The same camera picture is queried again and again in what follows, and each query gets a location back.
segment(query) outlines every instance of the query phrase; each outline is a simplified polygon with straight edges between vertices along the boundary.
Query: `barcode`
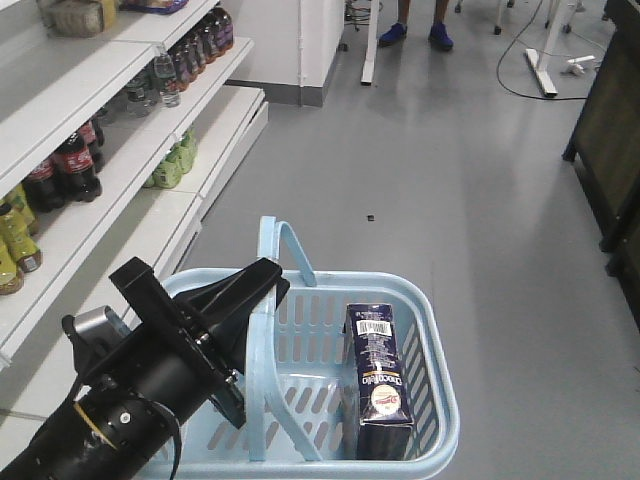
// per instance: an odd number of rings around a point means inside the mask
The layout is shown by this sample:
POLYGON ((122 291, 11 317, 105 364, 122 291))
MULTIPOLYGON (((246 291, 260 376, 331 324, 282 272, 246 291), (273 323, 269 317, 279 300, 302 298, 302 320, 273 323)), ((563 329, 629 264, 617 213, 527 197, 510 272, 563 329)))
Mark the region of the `barcode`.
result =
POLYGON ((376 322, 374 320, 360 320, 356 322, 356 329, 358 335, 369 335, 371 333, 377 333, 379 335, 385 335, 390 337, 391 324, 389 322, 376 322))

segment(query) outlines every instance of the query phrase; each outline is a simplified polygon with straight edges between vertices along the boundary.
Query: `gray floor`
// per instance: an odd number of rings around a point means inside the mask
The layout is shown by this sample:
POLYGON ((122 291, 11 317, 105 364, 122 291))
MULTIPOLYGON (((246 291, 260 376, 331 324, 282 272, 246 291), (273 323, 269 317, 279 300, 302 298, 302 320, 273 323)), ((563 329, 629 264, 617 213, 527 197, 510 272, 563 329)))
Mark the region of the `gray floor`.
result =
MULTIPOLYGON (((584 3, 574 31, 606 44, 602 5, 584 3)), ((395 15, 385 7, 381 28, 395 15)), ((518 98, 495 79, 534 7, 518 0, 495 37, 494 2, 469 1, 450 11, 456 46, 442 54, 425 41, 432 3, 414 2, 408 38, 379 52, 369 88, 366 29, 347 28, 325 106, 271 105, 187 266, 246 265, 259 217, 285 219, 317 269, 392 272, 431 299, 462 416, 438 478, 637 479, 640 336, 560 159, 581 102, 518 98)), ((544 14, 527 43, 542 45, 544 14)), ((523 48, 503 76, 537 94, 523 48)), ((573 34, 556 53, 602 56, 573 34)), ((593 73, 562 76, 562 62, 550 68, 560 95, 586 94, 593 73)))

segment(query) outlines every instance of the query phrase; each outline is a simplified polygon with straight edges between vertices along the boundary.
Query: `robotic arm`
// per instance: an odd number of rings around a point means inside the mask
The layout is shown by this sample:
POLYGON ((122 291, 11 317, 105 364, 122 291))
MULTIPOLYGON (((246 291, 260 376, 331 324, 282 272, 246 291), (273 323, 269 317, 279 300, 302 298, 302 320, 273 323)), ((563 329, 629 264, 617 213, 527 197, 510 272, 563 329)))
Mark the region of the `robotic arm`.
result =
POLYGON ((109 308, 62 319, 77 379, 0 480, 125 480, 173 438, 178 467, 182 425, 207 400, 236 428, 245 423, 236 386, 244 373, 249 316, 289 282, 262 258, 219 282, 173 299, 134 257, 110 279, 137 313, 131 331, 109 308), (76 399, 80 388, 89 392, 76 399))

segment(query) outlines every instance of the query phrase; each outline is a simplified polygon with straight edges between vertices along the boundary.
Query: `basket handle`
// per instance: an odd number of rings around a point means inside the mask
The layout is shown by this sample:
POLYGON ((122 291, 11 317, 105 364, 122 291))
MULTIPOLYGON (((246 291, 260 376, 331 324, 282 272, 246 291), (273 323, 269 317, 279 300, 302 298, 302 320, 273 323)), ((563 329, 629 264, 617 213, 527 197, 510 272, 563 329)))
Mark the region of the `basket handle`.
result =
POLYGON ((258 258, 266 257, 274 262, 280 258, 280 239, 289 247, 289 252, 295 260, 300 274, 307 287, 315 287, 318 282, 309 259, 302 249, 300 240, 287 222, 276 221, 276 217, 262 217, 260 219, 260 238, 258 241, 258 258))
MULTIPOLYGON (((286 222, 276 222, 275 217, 262 217, 258 258, 267 257, 278 261, 280 239, 284 239, 295 259, 304 283, 309 287, 317 285, 315 274, 293 229, 286 222)), ((320 461, 322 456, 309 439, 302 426, 296 421, 293 412, 284 401, 276 371, 275 338, 275 287, 258 304, 251 314, 247 335, 246 395, 247 437, 249 441, 249 459, 266 459, 266 425, 264 418, 265 402, 271 408, 284 430, 293 441, 296 449, 308 461, 320 461)))

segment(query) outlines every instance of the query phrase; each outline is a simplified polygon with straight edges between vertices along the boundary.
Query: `blue shoe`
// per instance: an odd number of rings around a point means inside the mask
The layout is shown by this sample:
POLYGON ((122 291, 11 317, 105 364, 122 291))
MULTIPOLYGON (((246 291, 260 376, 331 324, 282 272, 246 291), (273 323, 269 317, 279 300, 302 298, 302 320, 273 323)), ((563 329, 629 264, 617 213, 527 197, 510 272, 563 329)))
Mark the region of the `blue shoe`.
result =
POLYGON ((407 27, 402 26, 399 23, 394 23, 388 32, 380 35, 378 39, 379 47, 388 47, 394 43, 404 40, 407 36, 407 27))
POLYGON ((443 52, 448 52, 453 48, 453 40, 451 40, 449 35, 447 35, 447 27, 445 27, 442 22, 438 22, 431 27, 431 31, 429 32, 429 41, 431 42, 431 45, 443 52))

